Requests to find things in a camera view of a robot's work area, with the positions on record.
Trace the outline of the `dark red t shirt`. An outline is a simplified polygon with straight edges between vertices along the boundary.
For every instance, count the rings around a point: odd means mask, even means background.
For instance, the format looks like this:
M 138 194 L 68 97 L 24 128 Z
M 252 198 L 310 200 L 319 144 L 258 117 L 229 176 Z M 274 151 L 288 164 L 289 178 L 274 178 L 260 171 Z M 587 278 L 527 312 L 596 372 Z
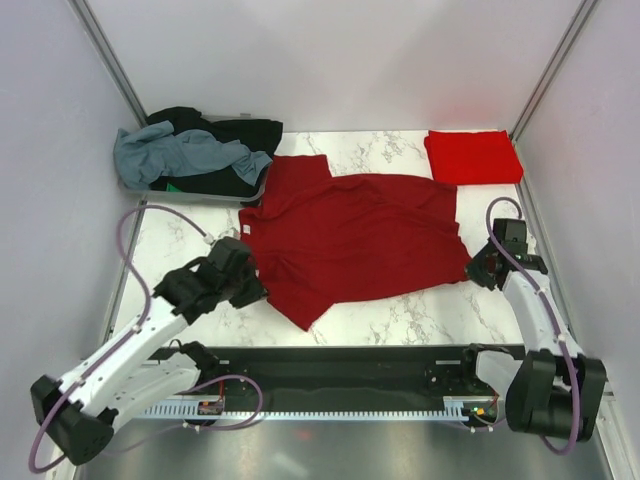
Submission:
M 272 307 L 309 330 L 338 303 L 467 279 L 457 190 L 414 175 L 334 176 L 325 156 L 277 157 L 241 238 Z

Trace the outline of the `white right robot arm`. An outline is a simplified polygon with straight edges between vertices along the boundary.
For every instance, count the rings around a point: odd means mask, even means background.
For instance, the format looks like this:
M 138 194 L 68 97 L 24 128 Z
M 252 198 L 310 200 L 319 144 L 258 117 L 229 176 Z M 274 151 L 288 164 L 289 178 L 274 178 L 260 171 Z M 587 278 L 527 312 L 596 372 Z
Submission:
M 519 325 L 525 356 L 472 344 L 458 381 L 477 394 L 491 387 L 504 401 L 514 432 L 585 442 L 592 437 L 607 381 L 602 361 L 589 358 L 568 331 L 550 292 L 544 260 L 529 253 L 519 219 L 496 218 L 488 243 L 466 267 L 477 285 L 497 289 Z

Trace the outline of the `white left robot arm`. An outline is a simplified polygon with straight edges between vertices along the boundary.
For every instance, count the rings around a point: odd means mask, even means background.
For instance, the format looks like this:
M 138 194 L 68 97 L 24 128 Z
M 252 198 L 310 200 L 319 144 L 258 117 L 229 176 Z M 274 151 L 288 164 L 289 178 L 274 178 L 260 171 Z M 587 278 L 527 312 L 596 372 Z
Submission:
M 179 344 L 168 359 L 146 362 L 200 317 L 228 302 L 236 309 L 266 297 L 249 246 L 224 237 L 208 255 L 168 272 L 143 311 L 88 359 L 60 378 L 30 388 L 40 429 L 63 459 L 90 462 L 115 433 L 153 404 L 180 393 L 208 393 L 219 382 L 220 360 L 204 345 Z

